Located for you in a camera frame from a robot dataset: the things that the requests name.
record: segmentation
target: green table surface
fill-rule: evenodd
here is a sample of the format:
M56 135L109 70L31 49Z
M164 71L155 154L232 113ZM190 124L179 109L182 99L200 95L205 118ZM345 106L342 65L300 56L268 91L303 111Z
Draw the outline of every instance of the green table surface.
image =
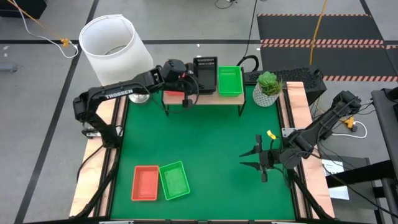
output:
M264 148L271 141L267 130L280 135L276 105L262 108L252 99L253 87L246 91L241 117L237 106L198 105L167 117L153 101L130 103L111 218L293 220L292 197L282 174L269 170L268 182L262 183L259 171L239 164L258 162L258 155L239 157L253 148L255 134L263 136ZM154 100L160 102L160 96ZM156 201L131 200L135 166L176 161L183 162L188 195L166 200L159 178Z

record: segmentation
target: concrete floor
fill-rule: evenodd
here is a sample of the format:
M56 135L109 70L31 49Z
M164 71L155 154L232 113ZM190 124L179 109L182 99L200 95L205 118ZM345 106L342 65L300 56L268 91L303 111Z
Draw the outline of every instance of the concrete floor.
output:
M93 0L48 0L48 8L40 19L46 26L64 37L77 39L84 26ZM385 40L397 40L398 31L395 0L366 0ZM136 27L144 40L175 39L239 39L248 37L254 1L238 1L231 8L220 10L214 0L100 0L95 17L105 14L123 14ZM267 0L259 1L257 13L319 13L323 1L319 0ZM364 10L359 0L333 0L326 13L360 14ZM31 31L48 34L28 22ZM27 34L20 19L0 17L0 40L34 40ZM257 21L253 25L252 39L259 39ZM218 56L220 65L235 65L243 56L244 44L177 44L146 45L157 64L168 58L186 62L197 55ZM248 54L256 54L259 46L249 46ZM37 157L49 128L71 60L62 57L52 45L0 44L1 63L14 63L19 71L0 73L0 217L2 223L14 223L17 211L32 175ZM246 70L251 64L244 65ZM86 139L80 134L81 124L73 117L72 100L89 87L98 86L93 69L84 54L81 55L65 104L50 143L47 158L32 196L25 222L68 218L75 190L75 177L81 163ZM329 107L331 99L341 90L351 90L363 101L370 92L396 83L327 82L328 91L320 100L320 107ZM369 137L352 139L332 137L326 146L343 156L369 157L371 162L388 158L386 147L375 113L358 116L368 127ZM369 210L347 211L335 207L343 220L372 222Z

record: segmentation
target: green plastic basket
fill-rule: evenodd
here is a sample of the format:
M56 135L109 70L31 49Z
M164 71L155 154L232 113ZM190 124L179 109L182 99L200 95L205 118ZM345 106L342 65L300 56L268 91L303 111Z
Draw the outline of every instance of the green plastic basket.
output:
M218 93L220 96L234 97L243 93L241 67L218 67Z
M191 192L181 161L160 167L159 173L166 200L181 197Z

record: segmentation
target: white cylindrical container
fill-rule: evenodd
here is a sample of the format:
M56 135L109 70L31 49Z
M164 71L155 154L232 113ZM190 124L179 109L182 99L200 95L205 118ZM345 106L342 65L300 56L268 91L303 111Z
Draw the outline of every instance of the white cylindrical container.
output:
M79 43L102 85L130 80L154 67L134 26L122 15L93 19L81 30ZM136 103L148 97L130 95Z

